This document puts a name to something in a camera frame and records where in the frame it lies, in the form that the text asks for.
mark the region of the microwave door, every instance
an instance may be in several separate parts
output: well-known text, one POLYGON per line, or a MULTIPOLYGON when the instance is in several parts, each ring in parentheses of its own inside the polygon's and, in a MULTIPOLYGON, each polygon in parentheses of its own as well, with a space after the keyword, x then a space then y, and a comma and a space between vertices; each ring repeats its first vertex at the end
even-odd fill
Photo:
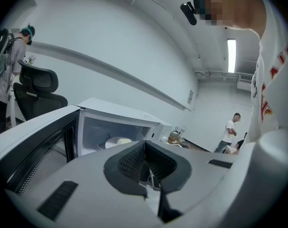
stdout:
POLYGON ((0 184, 19 196, 76 155, 80 108, 70 105, 0 135, 0 184))

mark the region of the mesh grill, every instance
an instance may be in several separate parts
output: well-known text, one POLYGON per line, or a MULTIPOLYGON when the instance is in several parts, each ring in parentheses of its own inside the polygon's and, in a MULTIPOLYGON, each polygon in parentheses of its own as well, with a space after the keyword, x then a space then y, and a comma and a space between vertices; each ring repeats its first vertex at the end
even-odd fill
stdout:
POLYGON ((36 73, 33 76, 33 84, 37 87, 50 88, 51 87, 51 76, 48 73, 36 73))
POLYGON ((177 167, 172 158, 149 145, 145 146, 145 156, 148 166, 158 181, 170 175, 177 167))
POLYGON ((66 164, 67 159, 63 154, 63 149, 65 149, 65 144, 62 137, 48 149, 45 155, 34 166, 22 187, 17 192, 20 197, 25 197, 29 190, 31 190, 37 183, 66 164))
POLYGON ((119 160, 118 168, 123 175, 138 183, 144 163, 144 146, 140 146, 121 158, 119 160))

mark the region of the black office chair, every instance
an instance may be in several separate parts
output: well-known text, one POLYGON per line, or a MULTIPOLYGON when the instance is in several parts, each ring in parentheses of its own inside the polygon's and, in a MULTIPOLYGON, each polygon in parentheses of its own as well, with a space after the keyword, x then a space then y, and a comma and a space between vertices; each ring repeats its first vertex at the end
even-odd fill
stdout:
POLYGON ((52 70, 31 66, 19 60, 22 66, 19 81, 13 85, 14 95, 26 121, 68 105, 66 98, 52 94, 58 88, 58 76, 52 70))

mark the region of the man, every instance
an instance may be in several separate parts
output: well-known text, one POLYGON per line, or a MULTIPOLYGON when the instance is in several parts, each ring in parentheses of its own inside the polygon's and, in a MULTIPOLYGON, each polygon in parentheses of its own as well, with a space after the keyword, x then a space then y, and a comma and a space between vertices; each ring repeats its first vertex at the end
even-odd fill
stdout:
POLYGON ((241 146, 243 145, 243 142, 245 140, 245 137, 247 136, 248 133, 245 133, 243 140, 240 140, 236 145, 234 146, 235 149, 239 150, 241 146))
POLYGON ((245 143, 288 127, 288 26, 279 11, 269 0, 194 0, 194 4, 201 19, 233 29, 250 29, 260 39, 245 143))
POLYGON ((20 74, 21 65, 18 60, 23 60, 26 54, 26 44, 31 44, 32 38, 35 34, 33 26, 23 28, 19 34, 16 35, 12 47, 12 51, 8 56, 6 62, 6 69, 0 76, 0 134, 6 131, 6 112, 7 103, 9 100, 10 84, 12 82, 12 75, 20 74))
POLYGON ((228 123, 225 126, 223 138, 214 153, 222 153, 226 145, 231 146, 233 136, 237 135, 235 130, 236 129, 235 122, 239 122, 240 118, 241 118, 240 114, 236 113, 233 119, 228 121, 228 123))

